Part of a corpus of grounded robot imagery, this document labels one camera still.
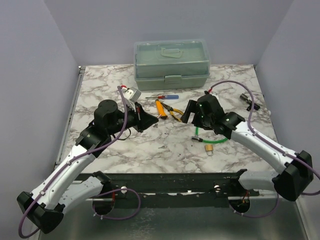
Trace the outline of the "green cable lock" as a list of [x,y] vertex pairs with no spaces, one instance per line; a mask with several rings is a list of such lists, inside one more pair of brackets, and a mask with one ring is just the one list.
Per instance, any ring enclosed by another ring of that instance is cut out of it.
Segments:
[[215,145],[215,144],[222,144],[222,143],[228,141],[229,139],[228,139],[228,138],[208,139],[208,138],[199,137],[199,128],[196,127],[196,128],[195,128],[194,135],[191,137],[191,140],[192,140],[192,141],[195,141],[195,142],[199,142],[199,143],[205,143],[205,144]]

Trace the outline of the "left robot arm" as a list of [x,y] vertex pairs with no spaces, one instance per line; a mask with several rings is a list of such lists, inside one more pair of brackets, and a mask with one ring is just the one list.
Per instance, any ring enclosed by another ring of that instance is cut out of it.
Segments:
[[72,207],[92,196],[107,197],[111,191],[110,180],[100,171],[78,186],[72,183],[124,130],[134,128],[141,133],[158,121],[137,102],[125,104],[124,111],[120,111],[115,101],[101,101],[93,120],[80,133],[62,163],[33,191],[18,195],[16,200],[23,217],[48,234]]

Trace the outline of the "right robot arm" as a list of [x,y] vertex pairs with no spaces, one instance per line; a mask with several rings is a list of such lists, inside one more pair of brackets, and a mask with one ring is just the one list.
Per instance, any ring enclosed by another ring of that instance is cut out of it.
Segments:
[[215,96],[206,94],[198,100],[189,100],[181,121],[187,123],[191,114],[194,114],[191,122],[194,126],[243,145],[273,168],[272,171],[245,170],[230,183],[234,195],[241,196],[247,190],[267,190],[294,202],[314,179],[309,153],[296,153],[250,129],[248,121],[239,114],[224,112]]

